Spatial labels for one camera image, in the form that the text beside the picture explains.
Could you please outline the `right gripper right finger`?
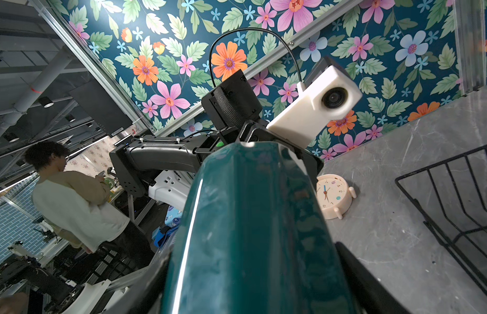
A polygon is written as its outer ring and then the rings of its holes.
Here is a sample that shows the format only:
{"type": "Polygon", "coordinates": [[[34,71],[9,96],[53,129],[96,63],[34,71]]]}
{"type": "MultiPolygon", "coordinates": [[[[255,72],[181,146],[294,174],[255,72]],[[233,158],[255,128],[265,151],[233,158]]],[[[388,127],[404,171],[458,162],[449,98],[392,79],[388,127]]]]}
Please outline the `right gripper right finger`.
{"type": "Polygon", "coordinates": [[[336,242],[335,247],[352,294],[366,313],[410,313],[343,243],[336,242]]]}

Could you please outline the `dark green mug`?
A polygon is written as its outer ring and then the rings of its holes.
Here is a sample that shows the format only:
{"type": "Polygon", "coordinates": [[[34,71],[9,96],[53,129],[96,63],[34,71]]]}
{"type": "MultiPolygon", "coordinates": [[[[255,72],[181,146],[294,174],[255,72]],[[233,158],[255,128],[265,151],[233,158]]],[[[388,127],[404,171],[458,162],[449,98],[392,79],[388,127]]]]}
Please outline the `dark green mug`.
{"type": "Polygon", "coordinates": [[[224,222],[184,210],[175,313],[358,313],[322,214],[224,222]]]}

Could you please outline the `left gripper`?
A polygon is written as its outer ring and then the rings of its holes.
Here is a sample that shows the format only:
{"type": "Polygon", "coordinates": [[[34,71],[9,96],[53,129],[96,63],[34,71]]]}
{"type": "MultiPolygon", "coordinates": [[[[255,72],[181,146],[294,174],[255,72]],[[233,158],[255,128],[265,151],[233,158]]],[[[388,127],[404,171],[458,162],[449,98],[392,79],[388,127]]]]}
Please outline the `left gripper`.
{"type": "Polygon", "coordinates": [[[217,130],[216,134],[225,145],[235,142],[250,143],[272,141],[287,147],[293,151],[298,159],[303,161],[306,167],[306,173],[310,177],[312,184],[317,183],[317,176],[323,169],[323,162],[320,158],[311,154],[306,149],[300,148],[298,145],[295,145],[284,137],[269,131],[262,124],[252,120],[246,121],[242,128],[237,128],[235,126],[224,127],[222,130],[217,130]]]}

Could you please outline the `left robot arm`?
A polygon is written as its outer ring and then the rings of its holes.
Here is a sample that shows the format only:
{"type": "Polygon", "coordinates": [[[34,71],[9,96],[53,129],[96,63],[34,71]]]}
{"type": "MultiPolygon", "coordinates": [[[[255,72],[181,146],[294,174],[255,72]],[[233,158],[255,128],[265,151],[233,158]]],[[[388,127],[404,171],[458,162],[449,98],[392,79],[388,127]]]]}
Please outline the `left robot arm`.
{"type": "Polygon", "coordinates": [[[145,136],[112,151],[127,192],[224,222],[321,215],[320,159],[261,119],[262,106],[242,71],[201,104],[214,134],[145,136]]]}

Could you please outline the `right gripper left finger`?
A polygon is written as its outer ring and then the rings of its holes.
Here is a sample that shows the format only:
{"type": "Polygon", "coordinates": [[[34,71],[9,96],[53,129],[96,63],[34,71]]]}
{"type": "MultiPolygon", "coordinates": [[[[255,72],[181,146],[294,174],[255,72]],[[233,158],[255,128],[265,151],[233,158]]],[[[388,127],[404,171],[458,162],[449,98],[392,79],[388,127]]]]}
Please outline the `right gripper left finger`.
{"type": "Polygon", "coordinates": [[[106,313],[175,313],[177,255],[174,245],[159,250],[130,290],[106,313]]]}

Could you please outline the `black wire dish rack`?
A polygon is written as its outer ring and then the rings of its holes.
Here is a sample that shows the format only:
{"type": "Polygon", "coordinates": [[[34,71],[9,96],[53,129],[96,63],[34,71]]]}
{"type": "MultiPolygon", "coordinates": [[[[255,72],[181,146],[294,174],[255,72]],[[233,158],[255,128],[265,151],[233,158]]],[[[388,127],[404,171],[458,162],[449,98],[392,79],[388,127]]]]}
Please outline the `black wire dish rack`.
{"type": "Polygon", "coordinates": [[[401,175],[395,184],[487,297],[487,144],[401,175]]]}

